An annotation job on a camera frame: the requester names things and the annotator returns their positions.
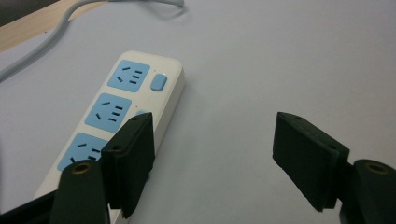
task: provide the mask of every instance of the power cord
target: power cord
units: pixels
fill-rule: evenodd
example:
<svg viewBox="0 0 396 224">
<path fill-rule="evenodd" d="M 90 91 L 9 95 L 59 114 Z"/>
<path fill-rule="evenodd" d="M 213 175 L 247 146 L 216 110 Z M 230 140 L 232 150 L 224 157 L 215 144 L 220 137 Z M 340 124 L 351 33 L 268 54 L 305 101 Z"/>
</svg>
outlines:
<svg viewBox="0 0 396 224">
<path fill-rule="evenodd" d="M 69 9 L 66 10 L 64 15 L 61 18 L 61 21 L 56 26 L 55 30 L 49 35 L 49 37 L 37 46 L 35 49 L 30 51 L 28 54 L 17 60 L 15 63 L 12 63 L 5 69 L 0 71 L 0 82 L 3 82 L 8 77 L 11 77 L 18 71 L 21 71 L 23 68 L 32 64 L 35 60 L 38 59 L 39 56 L 44 54 L 46 50 L 50 49 L 50 47 L 55 43 L 55 41 L 64 33 L 64 30 L 67 27 L 68 20 L 76 9 L 82 7 L 84 5 L 95 3 L 95 2 L 126 2 L 128 0 L 79 0 L 75 4 L 73 4 Z M 149 0 L 151 2 L 159 2 L 165 3 L 169 5 L 174 5 L 178 7 L 184 6 L 184 0 Z"/>
</svg>

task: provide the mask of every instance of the blue outlet panel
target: blue outlet panel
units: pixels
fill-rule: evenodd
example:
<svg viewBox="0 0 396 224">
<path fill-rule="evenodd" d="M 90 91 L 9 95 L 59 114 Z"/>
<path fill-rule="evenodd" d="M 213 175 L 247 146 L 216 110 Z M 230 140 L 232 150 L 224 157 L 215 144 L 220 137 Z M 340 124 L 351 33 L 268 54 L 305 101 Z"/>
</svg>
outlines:
<svg viewBox="0 0 396 224">
<path fill-rule="evenodd" d="M 76 134 L 72 144 L 59 162 L 58 170 L 63 171 L 68 165 L 77 161 L 99 160 L 102 148 L 106 144 L 106 140 L 85 133 Z"/>
<path fill-rule="evenodd" d="M 102 93 L 95 102 L 85 123 L 111 133 L 119 130 L 132 101 Z"/>
<path fill-rule="evenodd" d="M 107 85 L 117 89 L 138 92 L 149 72 L 149 65 L 123 60 L 119 63 Z"/>
</svg>

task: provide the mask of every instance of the gray table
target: gray table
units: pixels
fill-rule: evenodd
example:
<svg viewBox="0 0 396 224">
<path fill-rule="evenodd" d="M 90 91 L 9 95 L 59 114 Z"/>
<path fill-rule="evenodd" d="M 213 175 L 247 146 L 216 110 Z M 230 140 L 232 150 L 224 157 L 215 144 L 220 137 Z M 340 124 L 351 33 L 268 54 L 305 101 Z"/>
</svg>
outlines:
<svg viewBox="0 0 396 224">
<path fill-rule="evenodd" d="M 396 167 L 396 2 L 112 3 L 0 83 L 0 197 L 32 199 L 121 53 L 181 60 L 187 86 L 133 223 L 339 223 L 272 160 L 276 112 Z M 0 53 L 0 68 L 48 34 Z"/>
</svg>

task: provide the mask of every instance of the power switch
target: power switch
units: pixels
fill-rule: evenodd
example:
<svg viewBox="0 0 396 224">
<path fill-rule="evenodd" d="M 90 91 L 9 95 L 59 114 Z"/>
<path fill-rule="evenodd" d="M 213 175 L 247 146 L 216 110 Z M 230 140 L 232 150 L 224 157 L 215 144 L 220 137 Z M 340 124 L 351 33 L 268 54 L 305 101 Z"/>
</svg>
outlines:
<svg viewBox="0 0 396 224">
<path fill-rule="evenodd" d="M 151 89 L 154 91 L 162 91 L 168 78 L 163 74 L 155 75 L 151 82 Z"/>
</svg>

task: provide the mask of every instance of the white power strip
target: white power strip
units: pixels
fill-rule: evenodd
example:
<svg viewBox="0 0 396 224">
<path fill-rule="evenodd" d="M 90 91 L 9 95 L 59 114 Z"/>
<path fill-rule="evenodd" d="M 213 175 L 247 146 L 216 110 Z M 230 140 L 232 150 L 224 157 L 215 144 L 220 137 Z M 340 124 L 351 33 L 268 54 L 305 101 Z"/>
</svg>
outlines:
<svg viewBox="0 0 396 224">
<path fill-rule="evenodd" d="M 185 85 L 179 61 L 136 51 L 123 53 L 50 169 L 35 198 L 58 188 L 62 170 L 75 161 L 98 160 L 100 150 L 131 117 L 151 112 L 157 153 Z M 127 223 L 110 210 L 111 223 Z"/>
</svg>

